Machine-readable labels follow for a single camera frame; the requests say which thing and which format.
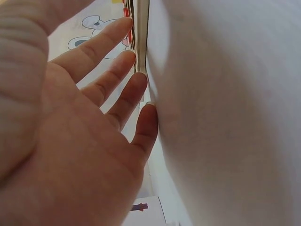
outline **white surface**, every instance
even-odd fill
[[[150,10],[164,148],[150,173],[166,219],[301,225],[301,1],[153,0]]]
[[[166,226],[162,208],[158,197],[137,199],[134,205],[147,203],[148,209],[129,212],[122,226]]]

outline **red tab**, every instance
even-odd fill
[[[129,17],[130,16],[129,11],[128,11],[127,8],[123,8],[123,13],[124,13],[125,17]]]
[[[132,33],[129,32],[127,36],[128,36],[128,42],[132,43]]]

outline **hand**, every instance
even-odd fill
[[[94,83],[76,83],[126,36],[129,18],[50,63],[48,35],[91,0],[8,0],[0,6],[0,225],[120,225],[158,133],[156,109],[120,133],[147,79],[135,74],[107,114],[99,107],[135,61],[123,52]]]

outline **yellow tab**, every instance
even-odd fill
[[[112,3],[122,3],[122,0],[112,0]]]

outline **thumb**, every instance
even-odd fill
[[[48,35],[92,1],[6,0],[0,4],[0,180],[36,145]]]

